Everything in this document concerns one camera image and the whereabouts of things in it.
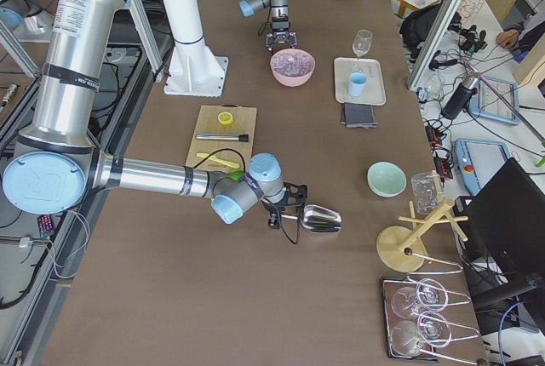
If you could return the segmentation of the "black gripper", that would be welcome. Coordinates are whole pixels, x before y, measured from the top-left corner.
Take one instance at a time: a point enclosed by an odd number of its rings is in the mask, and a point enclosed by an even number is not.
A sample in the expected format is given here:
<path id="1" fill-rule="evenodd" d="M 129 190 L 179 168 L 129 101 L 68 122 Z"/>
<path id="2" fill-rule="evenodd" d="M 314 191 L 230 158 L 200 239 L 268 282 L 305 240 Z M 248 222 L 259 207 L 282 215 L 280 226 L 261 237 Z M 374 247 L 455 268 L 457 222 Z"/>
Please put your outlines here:
<path id="1" fill-rule="evenodd" d="M 280 196 L 281 198 L 275 202 L 264 197 L 263 206 L 265 209 L 276 215 L 300 215 L 307 202 L 307 185 L 285 182 Z"/>
<path id="2" fill-rule="evenodd" d="M 272 33 L 266 35 L 266 48 L 273 51 L 275 43 L 286 43 L 291 49 L 297 46 L 297 35 L 290 31 L 290 21 L 287 16 L 273 17 L 271 24 Z"/>

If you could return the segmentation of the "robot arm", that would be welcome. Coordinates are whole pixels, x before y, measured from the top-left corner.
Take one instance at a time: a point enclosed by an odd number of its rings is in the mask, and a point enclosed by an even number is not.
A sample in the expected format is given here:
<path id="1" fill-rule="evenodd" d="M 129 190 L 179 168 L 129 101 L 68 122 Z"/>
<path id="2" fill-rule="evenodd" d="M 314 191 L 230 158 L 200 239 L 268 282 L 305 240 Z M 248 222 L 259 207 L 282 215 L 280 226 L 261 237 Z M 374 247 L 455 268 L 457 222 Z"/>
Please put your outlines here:
<path id="1" fill-rule="evenodd" d="M 239 177 L 198 167 L 117 157 L 89 135 L 98 119 L 105 130 L 122 108 L 120 93 L 99 97 L 100 74 L 114 15 L 129 9 L 154 71 L 163 59 L 140 0 L 58 0 L 32 121 L 17 134 L 14 156 L 3 171 L 5 197 L 31 214 L 67 210 L 94 189 L 127 188 L 208 198 L 226 223 L 257 203 L 278 220 L 305 202 L 305 188 L 282 178 L 277 159 L 252 157 Z"/>
<path id="2" fill-rule="evenodd" d="M 265 44 L 269 52 L 273 53 L 288 46 L 294 49 L 297 46 L 297 35 L 290 29 L 289 0 L 238 0 L 238 6 L 244 17 L 250 17 L 267 9 L 268 15 L 265 25 L 270 31 L 265 35 Z"/>

